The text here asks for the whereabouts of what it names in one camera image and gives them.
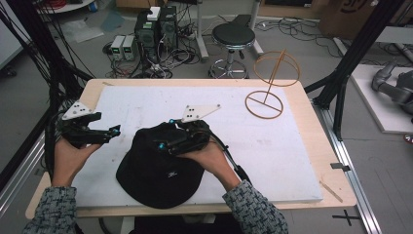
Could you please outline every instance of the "hand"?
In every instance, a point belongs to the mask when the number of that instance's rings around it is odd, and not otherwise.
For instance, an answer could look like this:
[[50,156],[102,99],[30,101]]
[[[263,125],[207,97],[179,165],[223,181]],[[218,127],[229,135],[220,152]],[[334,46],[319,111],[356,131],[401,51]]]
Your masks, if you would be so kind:
[[235,188],[241,182],[228,164],[222,149],[213,140],[204,149],[185,153],[179,157],[198,162],[205,170],[216,176],[227,191]]
[[52,186],[69,187],[76,174],[83,168],[88,158],[100,148],[101,144],[91,144],[78,149],[65,138],[61,138],[55,146],[55,172]]

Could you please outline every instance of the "small white box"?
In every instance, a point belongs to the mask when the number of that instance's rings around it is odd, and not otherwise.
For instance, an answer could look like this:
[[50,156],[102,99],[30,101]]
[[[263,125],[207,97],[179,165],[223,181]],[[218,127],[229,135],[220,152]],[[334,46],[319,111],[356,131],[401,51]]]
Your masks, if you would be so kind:
[[158,20],[159,17],[159,13],[161,12],[161,8],[160,7],[151,7],[151,12],[152,14],[148,15],[148,20],[150,21],[156,21]]

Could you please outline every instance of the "baseball cap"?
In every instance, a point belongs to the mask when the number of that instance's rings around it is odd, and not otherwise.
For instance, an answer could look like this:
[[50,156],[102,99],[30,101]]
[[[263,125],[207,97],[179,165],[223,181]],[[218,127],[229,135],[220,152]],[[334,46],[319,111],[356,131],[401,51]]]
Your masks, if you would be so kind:
[[186,202],[197,191],[204,168],[191,159],[158,150],[157,139],[178,137],[181,131],[174,124],[162,123],[136,132],[116,178],[137,202],[169,209]]

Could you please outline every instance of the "sleeve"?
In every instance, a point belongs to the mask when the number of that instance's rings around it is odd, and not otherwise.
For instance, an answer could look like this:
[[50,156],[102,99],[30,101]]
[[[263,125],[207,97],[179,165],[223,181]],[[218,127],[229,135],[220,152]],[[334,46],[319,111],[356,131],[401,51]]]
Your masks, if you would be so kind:
[[49,187],[22,233],[75,233],[76,188]]
[[223,199],[244,233],[288,233],[282,213],[248,181],[243,180]]

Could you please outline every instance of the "black stool seat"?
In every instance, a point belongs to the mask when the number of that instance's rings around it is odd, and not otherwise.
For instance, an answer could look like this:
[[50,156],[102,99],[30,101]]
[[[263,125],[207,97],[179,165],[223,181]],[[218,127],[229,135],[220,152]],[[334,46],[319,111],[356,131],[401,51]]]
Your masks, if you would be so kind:
[[216,26],[212,30],[212,39],[230,50],[242,50],[252,45],[255,33],[248,27],[229,22]]

